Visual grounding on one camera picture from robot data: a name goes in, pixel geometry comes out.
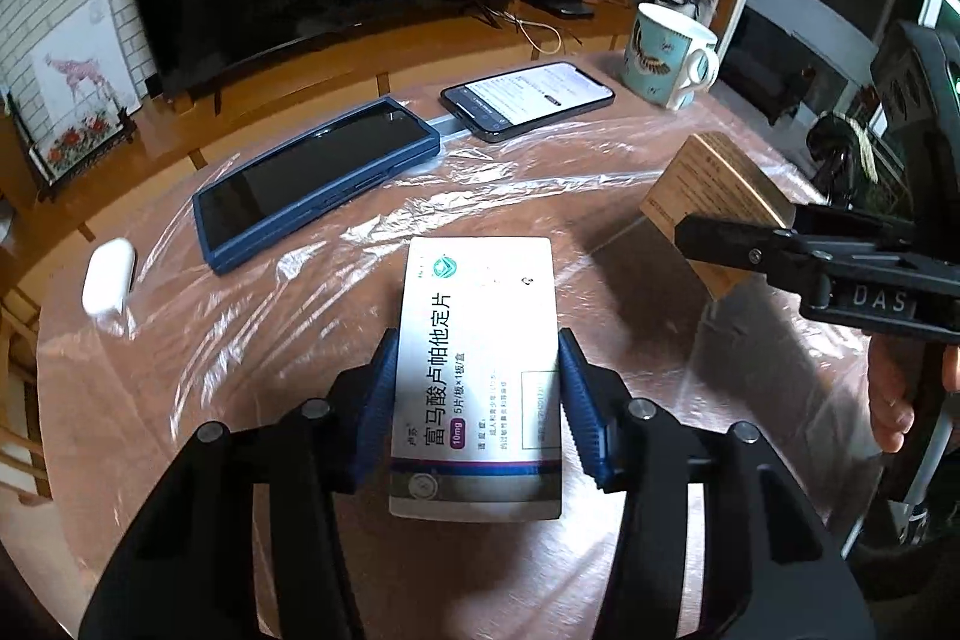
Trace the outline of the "person right hand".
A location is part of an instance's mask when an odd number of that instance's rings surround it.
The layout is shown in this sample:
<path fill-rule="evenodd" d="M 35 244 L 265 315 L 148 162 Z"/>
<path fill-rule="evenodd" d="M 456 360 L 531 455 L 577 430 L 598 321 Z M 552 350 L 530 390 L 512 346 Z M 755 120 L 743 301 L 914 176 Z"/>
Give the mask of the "person right hand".
<path fill-rule="evenodd" d="M 900 452 L 914 427 L 911 398 L 923 364 L 924 344 L 916 339 L 874 335 L 867 354 L 869 414 L 875 443 L 884 453 Z"/>

